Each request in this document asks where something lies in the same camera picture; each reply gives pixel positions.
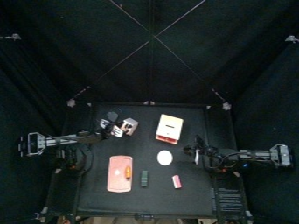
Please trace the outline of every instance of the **black curtain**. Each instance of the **black curtain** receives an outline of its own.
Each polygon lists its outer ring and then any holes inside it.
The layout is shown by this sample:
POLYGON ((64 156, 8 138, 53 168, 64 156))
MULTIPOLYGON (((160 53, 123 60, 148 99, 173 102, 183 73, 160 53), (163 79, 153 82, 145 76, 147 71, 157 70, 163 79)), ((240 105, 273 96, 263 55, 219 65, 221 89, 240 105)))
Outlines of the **black curtain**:
MULTIPOLYGON (((1 17, 0 23, 1 36, 12 36, 17 31, 1 17)), ((20 223, 43 209, 49 166, 43 157, 20 157, 17 139, 35 131, 60 134, 65 108, 25 41, 0 39, 0 222, 20 223)))
MULTIPOLYGON (((299 45, 289 43, 235 104, 240 149, 267 150, 285 144, 299 157, 299 45)), ((247 197, 256 216, 269 223, 297 223, 299 170, 269 171, 260 165, 245 175, 247 197)))

